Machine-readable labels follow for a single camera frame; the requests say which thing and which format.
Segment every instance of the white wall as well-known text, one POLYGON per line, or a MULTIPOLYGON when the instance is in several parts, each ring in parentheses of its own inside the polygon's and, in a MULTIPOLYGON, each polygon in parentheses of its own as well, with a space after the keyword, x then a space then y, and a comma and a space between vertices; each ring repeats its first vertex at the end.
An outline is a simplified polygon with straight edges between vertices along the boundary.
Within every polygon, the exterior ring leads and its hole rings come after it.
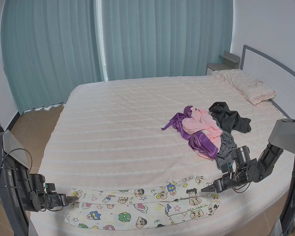
MULTIPOLYGON (((0 0, 0 25, 4 2, 5 0, 0 0)), ((6 75, 3 71, 3 59, 0 45, 0 124, 4 130, 17 112, 18 110, 13 100, 6 75)))
POLYGON ((295 71, 295 0, 234 0, 231 53, 244 44, 295 71))

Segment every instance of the tile floor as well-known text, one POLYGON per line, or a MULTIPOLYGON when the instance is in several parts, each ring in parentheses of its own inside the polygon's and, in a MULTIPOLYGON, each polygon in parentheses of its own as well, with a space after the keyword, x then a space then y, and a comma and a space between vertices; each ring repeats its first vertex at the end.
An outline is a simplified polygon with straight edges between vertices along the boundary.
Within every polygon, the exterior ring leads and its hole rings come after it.
MULTIPOLYGON (((64 105, 52 106, 50 109, 42 108, 24 113, 12 129, 12 134, 27 149, 33 158, 31 173, 38 173, 45 146, 50 138, 64 105)), ((244 227, 228 236, 266 236, 269 234, 277 216, 283 209, 287 194, 274 205, 257 216, 244 227)), ((13 231, 0 205, 0 236, 13 236, 13 231)))

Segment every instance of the black baseboard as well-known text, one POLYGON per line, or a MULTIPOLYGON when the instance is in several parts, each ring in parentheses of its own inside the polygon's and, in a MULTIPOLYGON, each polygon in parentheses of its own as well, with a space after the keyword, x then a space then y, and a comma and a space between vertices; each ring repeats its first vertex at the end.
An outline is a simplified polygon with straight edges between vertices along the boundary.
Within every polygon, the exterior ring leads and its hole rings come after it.
POLYGON ((18 118, 20 118, 20 113, 17 112, 15 114, 15 116, 13 117, 12 121, 9 123, 8 127, 6 130, 12 130, 13 126, 15 125, 15 123, 17 122, 18 118))

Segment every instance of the pink star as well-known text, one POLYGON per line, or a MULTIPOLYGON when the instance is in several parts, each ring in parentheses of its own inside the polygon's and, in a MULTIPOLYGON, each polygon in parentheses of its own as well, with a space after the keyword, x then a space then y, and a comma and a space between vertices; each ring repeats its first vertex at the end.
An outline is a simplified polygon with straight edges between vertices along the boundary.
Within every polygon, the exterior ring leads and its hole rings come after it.
POLYGON ((103 208, 103 206, 101 206, 100 204, 98 206, 96 206, 96 207, 97 207, 97 209, 101 209, 101 210, 103 208))
POLYGON ((179 212, 179 209, 181 209, 181 207, 179 207, 178 205, 176 205, 176 207, 174 209, 175 209, 175 211, 178 211, 179 212))

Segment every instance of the mattress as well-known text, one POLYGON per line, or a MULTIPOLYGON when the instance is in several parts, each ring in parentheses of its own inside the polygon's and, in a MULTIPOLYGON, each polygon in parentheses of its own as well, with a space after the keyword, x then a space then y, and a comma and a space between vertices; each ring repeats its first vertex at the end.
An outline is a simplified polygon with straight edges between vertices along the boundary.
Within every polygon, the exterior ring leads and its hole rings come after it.
MULTIPOLYGON (((169 177, 197 172, 207 180, 222 176, 213 160, 203 159, 180 133, 164 127, 187 105, 208 108, 225 101, 231 110, 252 119, 252 131, 233 130, 238 146, 251 158, 265 149, 276 120, 283 115, 268 101, 253 106, 231 85, 214 75, 117 80, 79 85, 64 107, 45 148, 39 173, 58 193, 72 188, 120 190, 162 186, 169 177)), ((39 235, 226 235, 245 225, 286 193, 294 157, 284 151, 273 173, 242 194, 220 193, 221 205, 205 219, 132 231, 81 229, 64 222, 60 212, 31 213, 39 235)))

